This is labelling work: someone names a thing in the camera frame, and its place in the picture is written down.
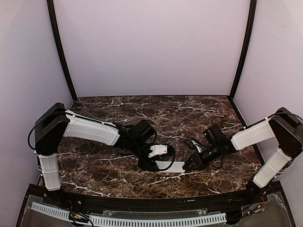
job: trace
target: white plastic cover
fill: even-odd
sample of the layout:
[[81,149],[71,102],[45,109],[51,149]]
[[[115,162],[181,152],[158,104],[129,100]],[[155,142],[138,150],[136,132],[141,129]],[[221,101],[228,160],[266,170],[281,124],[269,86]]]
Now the white plastic cover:
[[41,170],[46,188],[49,191],[59,190],[61,188],[61,182],[59,178],[57,155],[38,155],[38,157],[40,160]]
[[77,137],[104,143],[113,146],[120,137],[118,129],[104,125],[104,122],[93,122],[77,117],[77,115],[66,115],[70,122],[64,133],[64,137]]
[[[166,162],[166,161],[156,161],[159,169],[165,169],[167,168],[171,162]],[[181,174],[184,173],[185,170],[182,168],[184,165],[184,162],[174,162],[168,170],[165,171],[159,171],[159,173],[173,173],[173,174]]]
[[278,148],[254,176],[253,182],[260,188],[265,187],[291,160],[291,157]]
[[240,131],[233,135],[232,144],[236,150],[242,150],[262,141],[275,138],[269,123],[269,119],[262,121],[247,130]]

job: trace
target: black metal frame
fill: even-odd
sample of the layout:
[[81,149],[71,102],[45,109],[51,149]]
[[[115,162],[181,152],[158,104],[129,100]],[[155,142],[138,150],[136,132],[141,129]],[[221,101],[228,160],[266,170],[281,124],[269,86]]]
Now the black metal frame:
[[[292,225],[295,227],[294,218],[292,216],[289,204],[285,197],[282,185],[279,181],[272,182],[266,187],[267,195],[281,192],[285,206]],[[43,202],[52,203],[45,197],[45,188],[37,185],[30,184],[26,195],[24,197],[21,210],[19,213],[17,227],[20,226],[23,213],[26,208],[29,195],[34,195],[43,198]],[[79,196],[81,196],[81,205],[77,208],[83,213],[99,213],[102,214],[105,210],[117,211],[133,211],[133,212],[169,212],[169,211],[182,211],[182,210],[198,210],[207,209],[207,212],[220,211],[221,213],[238,213],[241,207],[246,205],[244,202],[228,202],[230,199],[241,198],[245,190],[237,192],[229,192],[224,194],[199,196],[181,199],[119,199],[109,197],[99,197],[90,195],[80,195],[71,192],[65,192],[69,198],[75,198],[73,204],[77,204]]]
[[[239,81],[241,78],[242,70],[244,67],[244,62],[246,59],[246,54],[248,50],[248,46],[250,43],[250,37],[251,37],[251,32],[252,32],[252,27],[253,27],[253,22],[254,22],[254,17],[255,17],[255,12],[256,12],[256,5],[257,5],[257,0],[250,0],[250,10],[249,10],[249,15],[248,15],[248,20],[247,20],[247,25],[246,25],[246,31],[245,31],[245,36],[244,36],[244,42],[242,46],[242,51],[236,71],[236,75],[232,84],[232,89],[229,94],[229,97],[233,99],[235,97]],[[67,66],[67,61],[64,55],[64,50],[62,47],[62,42],[60,38],[60,33],[59,33],[59,28],[58,28],[58,23],[56,19],[56,12],[54,9],[54,3],[53,0],[47,0],[47,6],[48,6],[48,12],[49,12],[49,17],[52,25],[52,30],[53,30],[53,37],[56,43],[57,47],[57,52],[60,58],[62,70],[64,72],[65,80],[67,83],[67,86],[69,88],[70,94],[72,96],[73,101],[75,102],[78,97],[74,88],[74,85],[72,83],[71,75]]]
[[52,30],[53,30],[53,38],[55,39],[57,52],[59,55],[62,70],[63,70],[64,76],[65,76],[67,86],[70,90],[71,97],[72,97],[73,101],[75,102],[78,99],[78,97],[76,94],[75,87],[72,83],[71,75],[70,75],[70,72],[69,72],[69,69],[67,66],[67,62],[66,62],[66,58],[64,55],[53,0],[47,0],[47,7],[48,7],[49,18],[50,18]]
[[248,14],[248,20],[247,20],[247,25],[246,25],[246,31],[245,31],[242,51],[241,51],[241,55],[240,55],[240,59],[239,59],[235,79],[234,79],[233,84],[232,84],[232,89],[231,89],[231,92],[229,94],[229,97],[231,99],[233,99],[236,95],[236,91],[237,91],[239,81],[240,81],[240,78],[241,78],[241,74],[242,74],[242,70],[243,70],[243,67],[244,67],[248,46],[250,44],[250,36],[251,36],[252,26],[253,26],[253,23],[254,23],[256,6],[257,6],[257,0],[250,0],[250,11],[249,11],[249,14]]

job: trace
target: white wall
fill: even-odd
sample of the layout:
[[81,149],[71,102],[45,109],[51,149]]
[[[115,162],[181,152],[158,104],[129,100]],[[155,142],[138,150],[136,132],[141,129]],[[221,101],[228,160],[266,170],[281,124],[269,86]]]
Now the white wall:
[[55,102],[72,104],[45,0],[0,1],[0,226],[15,226],[38,177],[27,146],[35,121]]
[[56,0],[78,96],[227,95],[249,0]]
[[[279,107],[303,115],[303,1],[261,0],[235,103],[248,124]],[[274,141],[260,144],[267,159]],[[280,176],[297,226],[303,226],[303,154]]]

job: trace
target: brown marble surface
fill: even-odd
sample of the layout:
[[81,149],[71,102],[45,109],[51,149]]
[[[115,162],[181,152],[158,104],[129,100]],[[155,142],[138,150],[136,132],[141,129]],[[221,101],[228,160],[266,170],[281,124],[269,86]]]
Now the brown marble surface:
[[[79,98],[72,110],[105,122],[136,124],[146,119],[157,143],[176,149],[176,161],[193,153],[186,138],[206,143],[202,131],[213,123],[230,135],[241,128],[225,96],[123,96]],[[223,168],[209,166],[185,174],[144,172],[137,158],[117,148],[78,138],[63,138],[58,150],[62,187],[69,192],[118,198],[181,198],[244,189],[261,167],[253,147],[226,156]]]

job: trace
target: red wire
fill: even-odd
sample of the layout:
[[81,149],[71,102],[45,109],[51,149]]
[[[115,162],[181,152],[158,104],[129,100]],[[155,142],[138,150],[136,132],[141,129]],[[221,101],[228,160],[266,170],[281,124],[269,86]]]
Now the red wire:
[[263,205],[264,205],[264,208],[265,208],[265,201],[264,201],[263,196],[261,196],[260,198],[262,199],[262,201],[263,201]]
[[72,210],[72,202],[70,200],[68,200],[68,202],[71,204],[71,210]]

